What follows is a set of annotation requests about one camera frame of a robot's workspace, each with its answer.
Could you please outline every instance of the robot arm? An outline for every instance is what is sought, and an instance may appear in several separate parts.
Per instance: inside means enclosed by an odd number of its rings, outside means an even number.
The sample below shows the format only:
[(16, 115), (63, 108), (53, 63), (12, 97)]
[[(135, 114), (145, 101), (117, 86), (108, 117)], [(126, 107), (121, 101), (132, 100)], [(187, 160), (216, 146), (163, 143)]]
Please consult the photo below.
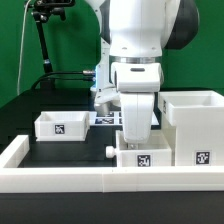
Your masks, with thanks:
[[(98, 2), (86, 1), (92, 7)], [(105, 104), (119, 97), (124, 140), (145, 143), (151, 129), (154, 93), (160, 90), (162, 79), (156, 58), (162, 56), (163, 48), (181, 49), (194, 38), (199, 21), (197, 8), (194, 0), (102, 0), (98, 8), (102, 5), (109, 7), (107, 43), (114, 63), (110, 78), (109, 59), (106, 72), (100, 72), (98, 81), (105, 80), (103, 77), (107, 81), (97, 88), (95, 103), (107, 112)], [(102, 14), (98, 19), (102, 31)]]

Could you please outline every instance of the green backdrop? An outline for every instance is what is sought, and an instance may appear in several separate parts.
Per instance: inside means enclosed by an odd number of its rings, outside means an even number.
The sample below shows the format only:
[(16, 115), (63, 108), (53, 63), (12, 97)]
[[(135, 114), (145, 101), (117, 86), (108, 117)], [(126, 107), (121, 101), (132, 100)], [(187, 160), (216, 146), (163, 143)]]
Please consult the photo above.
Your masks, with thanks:
[[(200, 12), (197, 37), (181, 51), (164, 51), (163, 87), (206, 87), (224, 94), (223, 0), (196, 0)], [(0, 106), (16, 96), (23, 20), (23, 0), (2, 1), (0, 23)], [(99, 26), (84, 0), (66, 9), (67, 20), (53, 16), (44, 25), (54, 70), (91, 69), (99, 61)], [(21, 90), (29, 89), (43, 74), (36, 25), (31, 10), (27, 15)], [(86, 87), (87, 82), (65, 82), (60, 88)]]

